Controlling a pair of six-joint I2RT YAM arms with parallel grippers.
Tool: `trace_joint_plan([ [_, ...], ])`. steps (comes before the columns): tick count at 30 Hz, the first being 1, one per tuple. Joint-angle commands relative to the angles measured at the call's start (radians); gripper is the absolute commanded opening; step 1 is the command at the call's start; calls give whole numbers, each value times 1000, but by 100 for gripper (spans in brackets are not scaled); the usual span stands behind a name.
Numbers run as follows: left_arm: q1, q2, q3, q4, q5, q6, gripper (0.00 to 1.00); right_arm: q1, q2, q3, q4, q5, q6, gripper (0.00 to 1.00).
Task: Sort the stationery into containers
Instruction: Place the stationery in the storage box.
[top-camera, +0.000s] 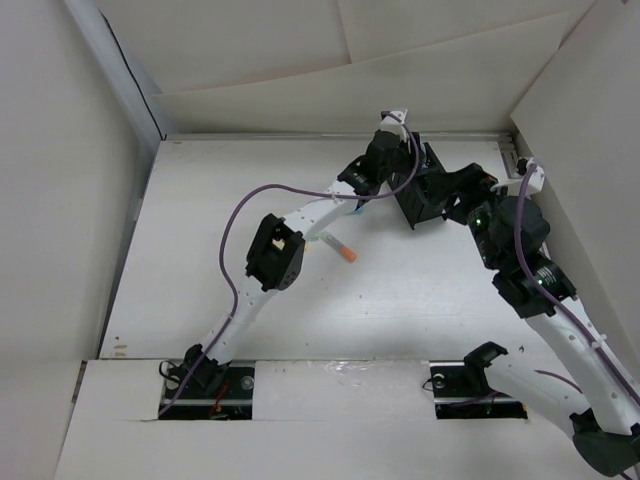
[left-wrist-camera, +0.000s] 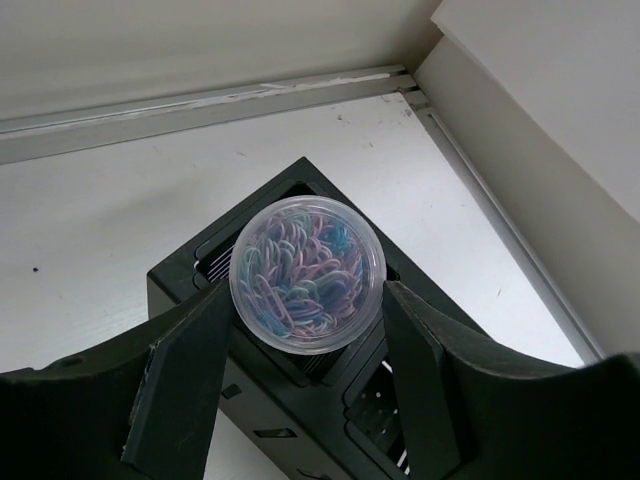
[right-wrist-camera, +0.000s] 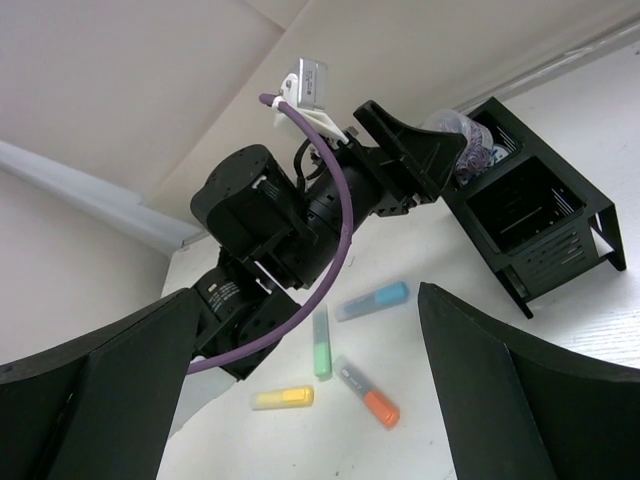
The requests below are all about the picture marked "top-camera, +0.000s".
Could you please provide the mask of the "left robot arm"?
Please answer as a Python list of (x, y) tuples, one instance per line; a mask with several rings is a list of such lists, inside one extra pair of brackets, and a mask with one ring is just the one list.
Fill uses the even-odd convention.
[(311, 201), (284, 216), (266, 215), (260, 222), (246, 255), (245, 274), (231, 287), (233, 304), (222, 325), (190, 347), (181, 365), (181, 386), (201, 396), (212, 396), (222, 387), (229, 363), (262, 308), (299, 277), (307, 241), (340, 217), (365, 203), (382, 198), (381, 186), (403, 174), (408, 183), (426, 159), (417, 133), (401, 126), (400, 134), (381, 128), (357, 157), (322, 192), (281, 184), (268, 184), (247, 194), (239, 203), (266, 190), (284, 190), (310, 196)]

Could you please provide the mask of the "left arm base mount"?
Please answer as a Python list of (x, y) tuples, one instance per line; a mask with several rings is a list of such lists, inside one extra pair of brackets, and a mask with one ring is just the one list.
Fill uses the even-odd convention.
[(202, 346), (192, 346), (180, 363), (163, 360), (159, 375), (164, 383), (158, 407), (159, 420), (244, 421), (252, 419), (255, 364), (218, 365), (204, 357), (181, 389)]

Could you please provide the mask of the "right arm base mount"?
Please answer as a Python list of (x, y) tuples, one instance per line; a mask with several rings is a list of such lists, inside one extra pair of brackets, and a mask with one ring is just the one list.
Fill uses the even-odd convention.
[(438, 420), (528, 419), (519, 401), (489, 386), (485, 370), (507, 350), (486, 342), (462, 360), (429, 362), (429, 377), (422, 389), (433, 395)]

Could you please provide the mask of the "black two-slot organizer box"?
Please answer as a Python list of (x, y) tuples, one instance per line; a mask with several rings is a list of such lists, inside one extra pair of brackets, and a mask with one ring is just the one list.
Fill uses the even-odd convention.
[(442, 215), (444, 203), (435, 203), (429, 192), (428, 176), (433, 173), (445, 173), (445, 169), (428, 142), (422, 144), (425, 161), (418, 170), (411, 183), (395, 195), (410, 228), (417, 224), (439, 218)]

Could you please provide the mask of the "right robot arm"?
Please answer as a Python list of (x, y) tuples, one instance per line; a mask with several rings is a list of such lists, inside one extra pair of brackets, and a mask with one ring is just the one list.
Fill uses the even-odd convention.
[(464, 359), (462, 381), (473, 393), (506, 394), (532, 408), (572, 441), (582, 459), (606, 477), (639, 467), (639, 384), (586, 313), (577, 290), (542, 251), (551, 227), (532, 201), (544, 171), (526, 162), (520, 180), (499, 183), (479, 165), (431, 172), (430, 202), (445, 219), (469, 228), (493, 286), (519, 318), (553, 350), (571, 375), (562, 385), (486, 342)]

